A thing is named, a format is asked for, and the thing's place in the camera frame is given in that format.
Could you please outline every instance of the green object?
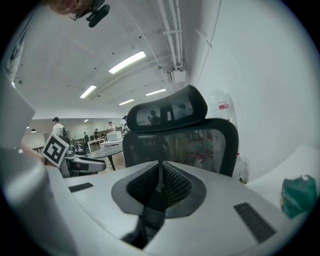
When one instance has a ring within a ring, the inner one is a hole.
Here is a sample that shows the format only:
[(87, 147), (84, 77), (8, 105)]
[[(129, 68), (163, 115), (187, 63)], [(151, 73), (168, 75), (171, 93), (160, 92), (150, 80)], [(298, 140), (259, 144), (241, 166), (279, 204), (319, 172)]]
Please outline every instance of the green object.
[(284, 179), (281, 189), (281, 209), (293, 219), (301, 213), (310, 213), (317, 202), (316, 181), (309, 175)]

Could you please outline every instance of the black mesh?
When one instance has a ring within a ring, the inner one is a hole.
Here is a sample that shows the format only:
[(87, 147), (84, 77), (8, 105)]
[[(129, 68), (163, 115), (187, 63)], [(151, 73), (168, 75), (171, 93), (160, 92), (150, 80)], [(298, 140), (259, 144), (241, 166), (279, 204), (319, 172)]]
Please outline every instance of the black mesh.
[(144, 206), (149, 202), (159, 182), (159, 165), (130, 181), (126, 191)]
[(163, 184), (169, 207), (185, 199), (192, 189), (192, 183), (188, 179), (166, 165), (163, 165)]

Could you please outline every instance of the black vent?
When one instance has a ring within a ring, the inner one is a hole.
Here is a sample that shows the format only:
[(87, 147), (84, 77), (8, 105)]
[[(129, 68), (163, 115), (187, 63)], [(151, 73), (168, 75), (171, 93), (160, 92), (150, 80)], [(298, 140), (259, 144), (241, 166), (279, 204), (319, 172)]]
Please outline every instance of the black vent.
[(272, 237), (275, 230), (248, 203), (241, 203), (233, 207), (251, 231), (258, 243)]
[(167, 165), (163, 165), (163, 184), (168, 196), (168, 205), (173, 206), (191, 192), (192, 183)]
[(149, 202), (159, 182), (159, 166), (156, 165), (149, 171), (130, 181), (126, 191), (144, 206)]
[(92, 185), (91, 183), (83, 183), (83, 184), (80, 184), (80, 185), (75, 185), (75, 186), (70, 186), (69, 187), (69, 190), (71, 191), (71, 193), (73, 192), (77, 192), (77, 191), (80, 191), (80, 190), (85, 190), (87, 188), (91, 188), (93, 187), (94, 185)]

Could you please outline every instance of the white shirt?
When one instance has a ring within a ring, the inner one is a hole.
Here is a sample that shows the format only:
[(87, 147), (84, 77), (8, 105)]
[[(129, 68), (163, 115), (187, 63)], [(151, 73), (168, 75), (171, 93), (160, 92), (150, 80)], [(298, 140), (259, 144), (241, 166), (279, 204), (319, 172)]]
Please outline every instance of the white shirt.
[(116, 126), (115, 125), (109, 125), (110, 127), (108, 128), (108, 130), (113, 130), (114, 132), (116, 131)]
[(62, 136), (63, 135), (63, 128), (64, 128), (64, 126), (61, 123), (56, 123), (53, 126), (52, 133), (57, 136)]

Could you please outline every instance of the white box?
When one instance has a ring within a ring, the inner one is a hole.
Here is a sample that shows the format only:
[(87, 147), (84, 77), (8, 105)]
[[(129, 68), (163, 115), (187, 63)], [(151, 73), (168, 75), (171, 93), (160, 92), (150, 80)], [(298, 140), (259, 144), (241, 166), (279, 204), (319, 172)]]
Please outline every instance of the white box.
[(106, 134), (106, 139), (108, 142), (117, 141), (122, 139), (121, 131), (110, 132)]

